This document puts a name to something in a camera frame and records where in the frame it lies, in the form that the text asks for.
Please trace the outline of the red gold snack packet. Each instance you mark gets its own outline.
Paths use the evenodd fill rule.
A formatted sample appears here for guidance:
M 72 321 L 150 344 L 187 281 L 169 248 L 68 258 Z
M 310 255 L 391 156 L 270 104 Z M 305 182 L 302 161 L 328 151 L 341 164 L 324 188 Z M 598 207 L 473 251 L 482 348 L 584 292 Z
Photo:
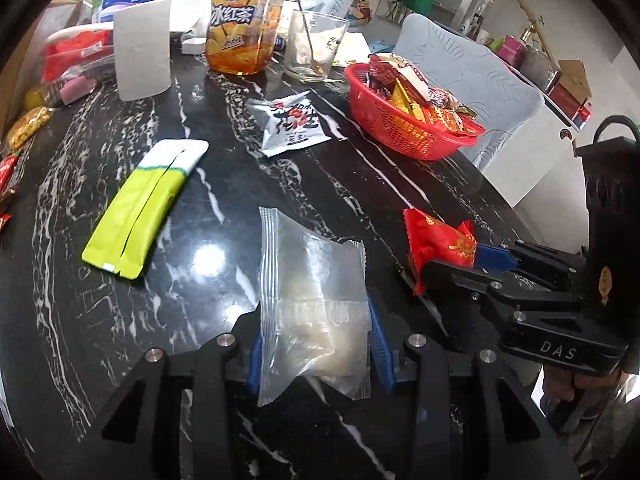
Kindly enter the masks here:
M 416 208 L 406 208 L 402 216 L 409 243 L 410 268 L 416 279 L 413 287 L 416 295 L 421 295 L 426 289 L 421 271 L 430 261 L 443 261 L 464 268 L 474 266 L 477 241 L 471 220 L 463 221 L 454 228 Z

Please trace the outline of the clear zip plastic bag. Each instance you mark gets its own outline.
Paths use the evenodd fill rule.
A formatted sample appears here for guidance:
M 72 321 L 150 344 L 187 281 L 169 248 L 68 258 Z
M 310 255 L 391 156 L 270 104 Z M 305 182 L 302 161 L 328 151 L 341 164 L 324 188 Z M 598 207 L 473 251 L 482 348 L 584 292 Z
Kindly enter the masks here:
M 259 209 L 258 404 L 277 400 L 297 377 L 314 377 L 350 400 L 370 396 L 366 248 L 334 242 L 277 208 Z

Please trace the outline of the red cartoon snack packet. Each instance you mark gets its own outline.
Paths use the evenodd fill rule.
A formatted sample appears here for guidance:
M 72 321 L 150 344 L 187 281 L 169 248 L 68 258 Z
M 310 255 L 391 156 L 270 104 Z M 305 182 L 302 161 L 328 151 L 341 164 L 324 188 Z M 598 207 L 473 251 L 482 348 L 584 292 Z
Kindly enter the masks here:
M 485 133 L 484 127 L 465 114 L 459 115 L 455 110 L 437 106 L 424 106 L 422 110 L 425 121 L 438 131 L 470 138 L 476 138 Z

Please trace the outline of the nutritious cereal snack bag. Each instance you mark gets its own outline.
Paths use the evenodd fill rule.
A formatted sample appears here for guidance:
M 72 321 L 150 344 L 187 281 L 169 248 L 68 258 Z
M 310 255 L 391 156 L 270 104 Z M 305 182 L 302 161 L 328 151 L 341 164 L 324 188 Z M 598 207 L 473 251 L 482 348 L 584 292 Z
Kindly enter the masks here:
M 475 118 L 477 116 L 474 110 L 465 106 L 446 89 L 437 87 L 428 88 L 428 102 L 433 106 L 453 110 L 457 114 L 469 116 L 469 118 Z

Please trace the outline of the yellow black snack packet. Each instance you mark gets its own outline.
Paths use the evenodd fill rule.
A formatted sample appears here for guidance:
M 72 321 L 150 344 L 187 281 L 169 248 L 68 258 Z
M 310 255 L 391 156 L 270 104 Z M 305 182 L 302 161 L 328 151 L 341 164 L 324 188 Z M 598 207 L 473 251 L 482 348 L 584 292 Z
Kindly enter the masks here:
M 410 115 L 419 122 L 425 122 L 425 116 L 421 105 L 413 101 L 408 95 L 407 90 L 402 85 L 399 79 L 395 82 L 395 87 L 390 97 L 390 102 L 394 107 L 398 108 L 402 112 Z

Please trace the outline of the white red plum soup bag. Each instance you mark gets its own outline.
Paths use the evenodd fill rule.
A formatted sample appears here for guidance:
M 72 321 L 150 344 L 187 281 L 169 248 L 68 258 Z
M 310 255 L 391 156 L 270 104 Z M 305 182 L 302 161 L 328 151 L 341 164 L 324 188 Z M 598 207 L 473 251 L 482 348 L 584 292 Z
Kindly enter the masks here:
M 402 56 L 393 53 L 370 54 L 369 74 L 383 86 L 393 86 L 399 80 L 410 96 L 422 104 L 430 102 L 430 87 L 420 70 Z

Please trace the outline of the light grey embossed chair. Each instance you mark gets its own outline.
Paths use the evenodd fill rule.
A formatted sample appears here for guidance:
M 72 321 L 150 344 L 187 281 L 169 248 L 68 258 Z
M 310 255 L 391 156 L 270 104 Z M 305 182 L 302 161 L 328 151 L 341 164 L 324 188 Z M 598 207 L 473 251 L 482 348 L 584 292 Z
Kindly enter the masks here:
M 423 15 L 413 13 L 405 19 L 394 53 L 413 62 L 430 84 L 450 91 L 474 110 L 485 133 L 462 153 L 480 171 L 544 105 L 540 92 L 513 75 L 488 47 L 448 32 Z

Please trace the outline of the lime green white pouch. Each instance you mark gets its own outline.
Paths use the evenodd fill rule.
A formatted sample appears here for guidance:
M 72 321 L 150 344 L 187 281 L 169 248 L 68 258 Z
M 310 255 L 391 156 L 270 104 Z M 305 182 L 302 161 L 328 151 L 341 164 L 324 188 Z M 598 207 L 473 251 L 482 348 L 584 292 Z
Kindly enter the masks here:
M 134 280 L 168 209 L 207 152 L 204 140 L 161 140 L 134 168 L 94 228 L 81 260 Z

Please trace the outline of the white peanut snack packet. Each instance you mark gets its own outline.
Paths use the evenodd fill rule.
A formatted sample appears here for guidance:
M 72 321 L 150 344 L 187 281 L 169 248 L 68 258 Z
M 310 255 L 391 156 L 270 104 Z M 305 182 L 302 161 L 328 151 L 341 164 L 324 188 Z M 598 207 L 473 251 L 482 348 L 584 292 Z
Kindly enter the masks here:
M 334 139 L 346 140 L 337 122 L 314 107 L 308 98 L 308 91 L 271 101 L 249 99 L 246 107 L 262 132 L 260 151 L 266 157 L 311 148 L 329 141 L 322 122 L 329 127 Z

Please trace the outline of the clear drinking glass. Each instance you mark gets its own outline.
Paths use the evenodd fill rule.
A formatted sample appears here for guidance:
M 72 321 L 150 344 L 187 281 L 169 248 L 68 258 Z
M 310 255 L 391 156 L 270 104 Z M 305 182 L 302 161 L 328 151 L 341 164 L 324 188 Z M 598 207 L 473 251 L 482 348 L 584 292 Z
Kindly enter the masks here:
M 312 11 L 305 11 L 305 15 L 311 41 L 314 45 L 314 56 L 326 74 L 318 76 L 310 67 L 308 41 L 298 10 L 292 14 L 288 31 L 283 61 L 284 72 L 303 82 L 324 81 L 332 70 L 338 47 L 348 29 L 348 21 L 344 18 Z

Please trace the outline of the small red candy wrappers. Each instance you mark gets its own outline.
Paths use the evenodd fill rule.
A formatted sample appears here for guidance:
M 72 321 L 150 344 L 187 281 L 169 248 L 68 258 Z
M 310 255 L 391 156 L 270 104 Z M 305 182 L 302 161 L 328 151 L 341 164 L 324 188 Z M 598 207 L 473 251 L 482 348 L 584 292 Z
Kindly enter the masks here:
M 15 200 L 16 188 L 9 185 L 9 180 L 12 178 L 14 169 L 17 162 L 20 160 L 21 153 L 13 153 L 2 159 L 0 167 L 0 230 L 3 230 L 9 220 L 12 218 L 12 214 L 9 210 Z

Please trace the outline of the iced tea plastic bottle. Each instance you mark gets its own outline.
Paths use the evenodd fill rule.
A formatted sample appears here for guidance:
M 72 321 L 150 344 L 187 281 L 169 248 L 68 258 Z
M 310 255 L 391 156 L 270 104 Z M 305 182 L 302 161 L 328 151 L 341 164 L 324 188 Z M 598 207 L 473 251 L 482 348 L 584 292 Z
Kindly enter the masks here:
M 205 56 L 218 73 L 254 75 L 269 64 L 284 0 L 210 0 Z

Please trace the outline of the pink wrapped item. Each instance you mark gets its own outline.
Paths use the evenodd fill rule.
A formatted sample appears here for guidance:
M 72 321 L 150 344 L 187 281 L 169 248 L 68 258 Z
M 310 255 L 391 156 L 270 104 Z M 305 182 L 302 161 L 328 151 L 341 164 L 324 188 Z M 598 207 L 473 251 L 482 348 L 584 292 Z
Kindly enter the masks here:
M 98 82 L 85 75 L 66 81 L 60 89 L 60 100 L 64 105 L 70 105 L 96 90 Z

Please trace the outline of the brown cardboard box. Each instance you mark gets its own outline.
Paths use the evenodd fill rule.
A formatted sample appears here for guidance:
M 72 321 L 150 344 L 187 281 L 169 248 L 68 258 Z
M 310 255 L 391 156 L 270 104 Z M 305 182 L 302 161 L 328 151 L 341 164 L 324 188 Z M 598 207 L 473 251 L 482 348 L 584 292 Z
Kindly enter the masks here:
M 1 130 L 6 128 L 17 111 L 16 101 L 21 90 L 21 72 L 29 68 L 40 55 L 47 36 L 65 28 L 78 18 L 79 0 L 52 0 L 30 24 L 1 71 Z

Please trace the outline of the red lidded plastic container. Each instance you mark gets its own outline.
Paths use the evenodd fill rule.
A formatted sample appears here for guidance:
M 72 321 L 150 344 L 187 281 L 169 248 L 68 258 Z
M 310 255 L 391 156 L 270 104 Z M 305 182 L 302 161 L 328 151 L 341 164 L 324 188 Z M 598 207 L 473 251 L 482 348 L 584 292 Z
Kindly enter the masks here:
M 41 80 L 54 81 L 73 66 L 107 58 L 113 54 L 113 51 L 111 29 L 85 29 L 54 40 L 43 49 Z

